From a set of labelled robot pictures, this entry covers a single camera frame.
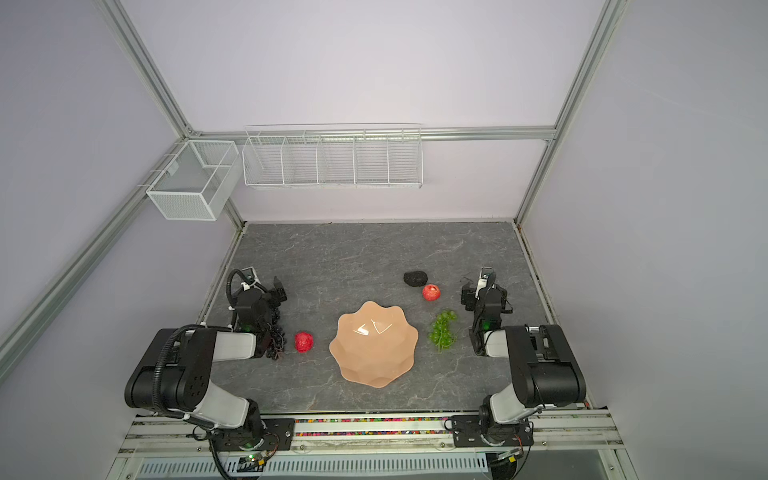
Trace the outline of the dark purple fake grape bunch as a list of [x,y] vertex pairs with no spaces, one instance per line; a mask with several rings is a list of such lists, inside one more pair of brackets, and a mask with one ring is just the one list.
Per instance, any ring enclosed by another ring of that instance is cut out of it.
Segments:
[[271,310],[271,320],[269,334],[271,343],[266,350],[266,356],[277,361],[285,350],[286,336],[283,326],[280,323],[281,314],[278,308]]

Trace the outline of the red fake apple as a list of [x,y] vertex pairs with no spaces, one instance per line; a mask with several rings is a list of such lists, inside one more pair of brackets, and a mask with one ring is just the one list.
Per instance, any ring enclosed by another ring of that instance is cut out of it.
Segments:
[[441,290],[435,284],[427,284],[422,289],[422,296],[428,302],[436,301],[441,296]]
[[294,337],[294,346],[299,353],[307,353],[314,346],[314,337],[308,332],[298,332]]

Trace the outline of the green fake grape bunch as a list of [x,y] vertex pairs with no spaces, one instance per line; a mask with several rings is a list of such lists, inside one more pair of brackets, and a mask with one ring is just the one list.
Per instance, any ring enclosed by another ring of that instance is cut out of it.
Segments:
[[457,318],[453,310],[444,310],[437,314],[432,323],[428,337],[439,351],[452,347],[456,342],[456,335],[451,330],[451,326]]

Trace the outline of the dark fake avocado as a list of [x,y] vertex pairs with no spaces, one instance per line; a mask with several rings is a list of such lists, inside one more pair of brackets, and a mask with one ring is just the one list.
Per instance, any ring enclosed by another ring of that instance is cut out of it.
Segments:
[[410,287],[422,288],[428,284],[428,275],[421,270],[408,271],[403,274],[403,281]]

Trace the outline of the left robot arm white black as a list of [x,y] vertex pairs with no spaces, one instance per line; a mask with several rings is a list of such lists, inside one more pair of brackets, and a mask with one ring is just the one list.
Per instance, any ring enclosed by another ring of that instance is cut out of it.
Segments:
[[216,385],[213,365],[276,360],[285,344],[279,308],[287,293],[279,278],[267,286],[248,268],[228,273],[225,296],[231,313],[227,325],[200,322],[156,333],[127,381],[124,401],[199,427],[218,448],[254,450],[269,434],[259,406]]

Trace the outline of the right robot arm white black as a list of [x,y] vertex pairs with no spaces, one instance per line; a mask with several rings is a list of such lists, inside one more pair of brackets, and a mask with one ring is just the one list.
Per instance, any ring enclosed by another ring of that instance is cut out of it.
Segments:
[[502,324],[502,317],[513,312],[507,295],[490,267],[483,267],[478,280],[461,290],[461,304],[473,314],[469,338],[474,353],[507,360],[511,375],[508,386],[483,400],[473,436],[492,446],[513,441],[526,446],[531,416],[548,407],[584,402],[587,387],[560,326]]

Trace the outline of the beige wavy fruit bowl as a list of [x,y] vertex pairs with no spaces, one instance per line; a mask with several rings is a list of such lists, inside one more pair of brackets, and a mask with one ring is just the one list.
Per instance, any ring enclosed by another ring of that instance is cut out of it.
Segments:
[[367,301],[339,317],[329,351],[345,380],[381,389],[413,368],[418,339],[401,307]]

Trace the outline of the small white mesh basket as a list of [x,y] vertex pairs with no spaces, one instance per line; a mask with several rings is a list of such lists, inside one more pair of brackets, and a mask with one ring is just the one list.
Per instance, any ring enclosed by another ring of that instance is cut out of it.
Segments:
[[241,175],[235,142],[188,140],[150,183],[147,195],[167,220],[215,221]]

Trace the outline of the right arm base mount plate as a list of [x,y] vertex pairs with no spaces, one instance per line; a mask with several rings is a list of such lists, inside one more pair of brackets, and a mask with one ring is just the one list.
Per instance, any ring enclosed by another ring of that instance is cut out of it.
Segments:
[[453,415],[444,421],[459,448],[529,447],[534,444],[531,422],[498,424],[479,414]]

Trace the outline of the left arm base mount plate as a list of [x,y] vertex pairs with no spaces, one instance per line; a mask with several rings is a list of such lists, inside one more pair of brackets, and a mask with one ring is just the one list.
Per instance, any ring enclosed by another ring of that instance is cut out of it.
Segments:
[[256,433],[240,429],[216,430],[211,439],[218,452],[287,451],[294,438],[296,419],[274,417],[261,420]]

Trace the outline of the aluminium front rail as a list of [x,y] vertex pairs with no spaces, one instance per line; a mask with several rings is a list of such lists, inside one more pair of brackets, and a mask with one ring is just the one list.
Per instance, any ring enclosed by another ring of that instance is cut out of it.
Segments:
[[546,410],[510,441],[481,436],[479,422],[453,425],[453,412],[278,414],[265,418],[264,443],[279,454],[448,453],[535,450],[618,450],[626,445],[607,410]]

